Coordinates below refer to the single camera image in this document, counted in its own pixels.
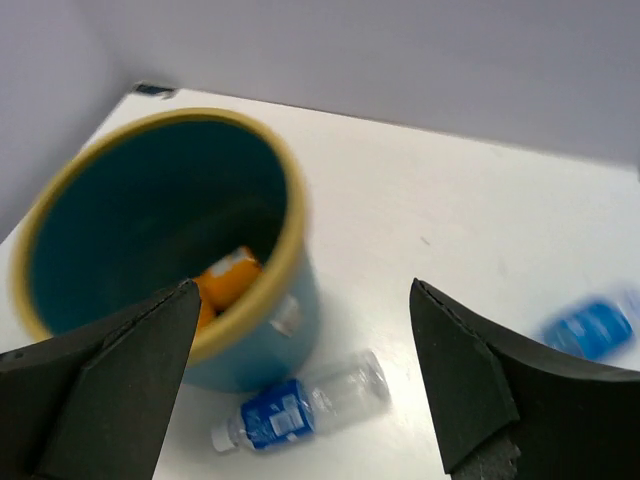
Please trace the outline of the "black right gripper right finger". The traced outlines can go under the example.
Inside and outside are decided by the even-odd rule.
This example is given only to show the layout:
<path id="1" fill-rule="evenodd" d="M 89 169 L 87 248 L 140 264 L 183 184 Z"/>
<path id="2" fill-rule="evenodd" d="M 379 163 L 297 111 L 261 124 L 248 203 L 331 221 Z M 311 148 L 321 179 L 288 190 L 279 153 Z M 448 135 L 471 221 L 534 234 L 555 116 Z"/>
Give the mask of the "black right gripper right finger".
<path id="1" fill-rule="evenodd" d="M 422 280 L 410 317 L 454 479 L 635 479 L 639 375 L 558 352 Z"/>

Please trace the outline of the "orange juice bottle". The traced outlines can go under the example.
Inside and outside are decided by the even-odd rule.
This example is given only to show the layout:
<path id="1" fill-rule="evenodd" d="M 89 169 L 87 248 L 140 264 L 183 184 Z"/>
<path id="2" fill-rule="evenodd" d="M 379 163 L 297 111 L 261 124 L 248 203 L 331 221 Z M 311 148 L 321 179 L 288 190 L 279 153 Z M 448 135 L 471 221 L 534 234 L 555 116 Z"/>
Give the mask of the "orange juice bottle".
<path id="1" fill-rule="evenodd" d="M 262 266 L 252 251 L 240 246 L 193 278 L 201 299 L 196 330 L 210 325 L 252 286 Z"/>

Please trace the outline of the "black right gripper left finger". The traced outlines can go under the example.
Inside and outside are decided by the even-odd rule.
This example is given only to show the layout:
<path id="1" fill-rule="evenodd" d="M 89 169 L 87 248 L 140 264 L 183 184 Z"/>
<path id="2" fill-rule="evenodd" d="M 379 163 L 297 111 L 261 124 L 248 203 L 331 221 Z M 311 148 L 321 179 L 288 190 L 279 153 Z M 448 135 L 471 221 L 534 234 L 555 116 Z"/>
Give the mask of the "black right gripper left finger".
<path id="1" fill-rule="evenodd" d="M 185 281 L 2 353 L 2 478 L 152 478 L 199 311 Z"/>

